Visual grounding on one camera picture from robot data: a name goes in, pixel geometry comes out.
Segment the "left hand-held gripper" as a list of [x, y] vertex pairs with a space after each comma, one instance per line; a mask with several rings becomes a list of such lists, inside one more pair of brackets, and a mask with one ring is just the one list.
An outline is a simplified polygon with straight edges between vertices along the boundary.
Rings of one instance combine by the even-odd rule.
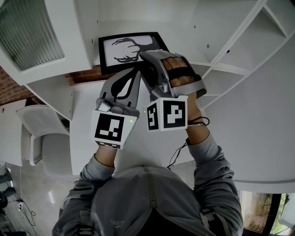
[[[91, 116], [90, 136], [99, 146], [123, 149], [140, 115], [135, 109], [140, 81], [141, 72], [129, 68], [104, 82]], [[127, 106], [110, 102], [125, 98]]]

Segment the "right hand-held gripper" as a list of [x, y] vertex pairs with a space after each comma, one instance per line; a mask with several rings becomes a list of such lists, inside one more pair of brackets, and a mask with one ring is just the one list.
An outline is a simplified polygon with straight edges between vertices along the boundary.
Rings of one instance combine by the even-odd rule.
[[[164, 50], [140, 53], [144, 61], [140, 69], [144, 83], [150, 93], [151, 104], [146, 109], [149, 131], [179, 130], [188, 127], [187, 95], [196, 93], [196, 99], [207, 93], [200, 75], [196, 74], [190, 63], [180, 54]], [[169, 74], [162, 59], [181, 57], [187, 64], [189, 74], [195, 82], [172, 88]]]

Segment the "white shelf unit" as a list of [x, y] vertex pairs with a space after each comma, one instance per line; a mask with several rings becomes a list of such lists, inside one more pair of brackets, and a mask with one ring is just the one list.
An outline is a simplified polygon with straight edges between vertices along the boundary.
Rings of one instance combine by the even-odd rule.
[[213, 64], [262, 0], [75, 0], [95, 38], [158, 32], [169, 51]]

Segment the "black framed deer picture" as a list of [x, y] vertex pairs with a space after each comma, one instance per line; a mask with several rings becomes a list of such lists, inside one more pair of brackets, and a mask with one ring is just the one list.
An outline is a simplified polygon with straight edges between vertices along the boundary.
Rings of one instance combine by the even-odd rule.
[[110, 35], [98, 39], [102, 75], [118, 73], [144, 64], [140, 53], [168, 48], [158, 32]]

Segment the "person's right forearm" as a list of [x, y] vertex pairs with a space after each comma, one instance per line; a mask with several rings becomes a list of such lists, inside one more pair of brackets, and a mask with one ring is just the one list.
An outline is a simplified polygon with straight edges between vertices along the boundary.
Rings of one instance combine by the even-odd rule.
[[230, 163], [224, 157], [207, 126], [200, 109], [196, 104], [196, 93], [188, 95], [188, 121], [198, 124], [186, 129], [188, 147], [195, 160], [195, 190], [209, 185], [229, 185], [234, 188], [233, 174]]

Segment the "person's left forearm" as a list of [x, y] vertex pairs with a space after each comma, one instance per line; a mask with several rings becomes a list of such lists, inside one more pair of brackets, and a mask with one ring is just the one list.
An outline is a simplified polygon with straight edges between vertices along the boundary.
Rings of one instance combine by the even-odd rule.
[[96, 189], [104, 185], [115, 171], [114, 161], [117, 149], [99, 147], [90, 161], [83, 167], [74, 189]]

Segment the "white desk with shelves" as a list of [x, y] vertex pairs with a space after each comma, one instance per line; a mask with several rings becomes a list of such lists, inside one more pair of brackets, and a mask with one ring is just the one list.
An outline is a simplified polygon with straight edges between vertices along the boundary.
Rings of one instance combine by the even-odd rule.
[[[99, 64], [99, 62], [97, 38], [94, 45], [93, 66]], [[212, 65], [192, 64], [201, 70], [203, 79]], [[65, 74], [62, 74], [31, 82], [24, 86], [60, 115], [70, 120], [72, 171], [75, 174], [79, 173], [86, 164], [88, 156], [97, 148], [96, 143], [90, 138], [90, 120], [102, 82], [91, 82], [71, 88], [66, 81]], [[215, 113], [219, 100], [220, 98], [204, 108], [207, 115]]]

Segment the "person's right hand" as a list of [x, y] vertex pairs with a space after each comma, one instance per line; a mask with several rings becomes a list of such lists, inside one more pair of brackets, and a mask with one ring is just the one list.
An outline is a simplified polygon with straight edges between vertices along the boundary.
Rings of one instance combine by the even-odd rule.
[[168, 57], [161, 62], [169, 74], [172, 88], [195, 82], [194, 77], [189, 74], [186, 62], [181, 57]]

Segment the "white grey office chair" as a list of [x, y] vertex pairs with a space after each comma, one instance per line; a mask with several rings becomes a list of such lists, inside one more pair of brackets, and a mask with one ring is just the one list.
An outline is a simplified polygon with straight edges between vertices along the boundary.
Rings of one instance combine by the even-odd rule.
[[72, 176], [70, 132], [59, 115], [46, 105], [26, 106], [16, 113], [30, 134], [30, 164], [43, 162], [51, 177]]

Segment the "white open side shelves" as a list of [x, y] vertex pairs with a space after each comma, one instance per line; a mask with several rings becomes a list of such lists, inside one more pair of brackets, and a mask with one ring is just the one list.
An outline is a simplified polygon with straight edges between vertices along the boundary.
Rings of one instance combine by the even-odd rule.
[[249, 77], [294, 33], [295, 0], [258, 0], [205, 73], [207, 94], [197, 100], [199, 107], [207, 108]]

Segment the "person's grey jacket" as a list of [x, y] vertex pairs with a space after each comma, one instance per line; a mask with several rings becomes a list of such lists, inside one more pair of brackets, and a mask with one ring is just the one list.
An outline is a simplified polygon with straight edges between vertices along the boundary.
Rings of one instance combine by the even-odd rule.
[[195, 190], [165, 167], [137, 166], [113, 173], [96, 189], [70, 190], [52, 235], [242, 236], [242, 231], [235, 185]]

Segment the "white cabinet door frosted glass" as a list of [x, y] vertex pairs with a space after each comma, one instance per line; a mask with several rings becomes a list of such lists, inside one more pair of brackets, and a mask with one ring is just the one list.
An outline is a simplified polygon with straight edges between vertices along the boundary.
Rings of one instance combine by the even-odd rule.
[[0, 0], [0, 67], [18, 84], [91, 69], [98, 0]]

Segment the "dark grey floor equipment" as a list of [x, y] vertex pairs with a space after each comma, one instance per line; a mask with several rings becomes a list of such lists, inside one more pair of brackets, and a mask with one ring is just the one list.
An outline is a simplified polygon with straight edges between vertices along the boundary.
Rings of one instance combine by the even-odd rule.
[[[5, 170], [3, 175], [0, 175], [0, 184], [8, 183], [12, 181], [12, 177], [10, 175], [10, 171], [8, 169]], [[3, 194], [8, 198], [16, 194], [16, 190], [14, 187], [7, 187], [6, 190], [3, 191]]]

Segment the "black framed window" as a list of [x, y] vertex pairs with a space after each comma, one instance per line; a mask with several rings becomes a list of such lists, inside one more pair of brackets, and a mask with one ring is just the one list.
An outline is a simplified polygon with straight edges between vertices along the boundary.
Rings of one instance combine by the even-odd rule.
[[295, 236], [295, 193], [240, 192], [242, 236]]

